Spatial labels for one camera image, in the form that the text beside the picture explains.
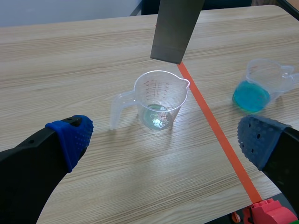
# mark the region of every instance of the measuring cup with blue liquid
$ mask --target measuring cup with blue liquid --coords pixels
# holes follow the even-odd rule
[[[299,82],[295,68],[268,59],[254,59],[247,65],[245,78],[237,86],[233,100],[247,112],[258,112]]]
[[[135,82],[134,89],[116,96],[111,105],[110,129],[117,127],[121,111],[136,105],[140,121],[150,129],[163,130],[173,124],[188,95],[187,79],[167,71],[149,71]]]

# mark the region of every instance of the blue rubber grip pad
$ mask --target blue rubber grip pad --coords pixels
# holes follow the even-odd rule
[[[285,125],[276,120],[248,115],[238,125],[239,145],[245,157],[262,170],[275,149]]]
[[[82,118],[80,126],[74,127],[60,120],[45,126],[56,131],[69,173],[77,165],[93,133],[93,122],[87,116],[75,115],[73,117]]]

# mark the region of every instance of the wooden table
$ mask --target wooden table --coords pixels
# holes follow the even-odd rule
[[[172,129],[151,131],[136,108],[109,131],[111,101],[150,70],[157,16],[0,29],[0,143],[85,114],[91,144],[57,186],[39,224],[200,224],[251,204],[192,94]],[[249,60],[299,66],[299,23],[275,6],[203,11],[184,62],[262,198],[279,193],[241,153],[231,101]],[[299,129],[299,89],[261,114]]]

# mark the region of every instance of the red object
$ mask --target red object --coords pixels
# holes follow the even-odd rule
[[[240,223],[241,222],[240,216],[235,211],[231,214],[231,217],[232,217],[232,220],[233,220],[234,223]]]
[[[289,224],[298,220],[290,210],[272,198],[243,209],[243,214],[244,224]]]

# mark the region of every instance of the measuring cup handle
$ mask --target measuring cup handle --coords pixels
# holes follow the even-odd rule
[[[110,129],[117,128],[121,111],[129,106],[136,105],[135,91],[124,92],[115,97],[111,105]]]

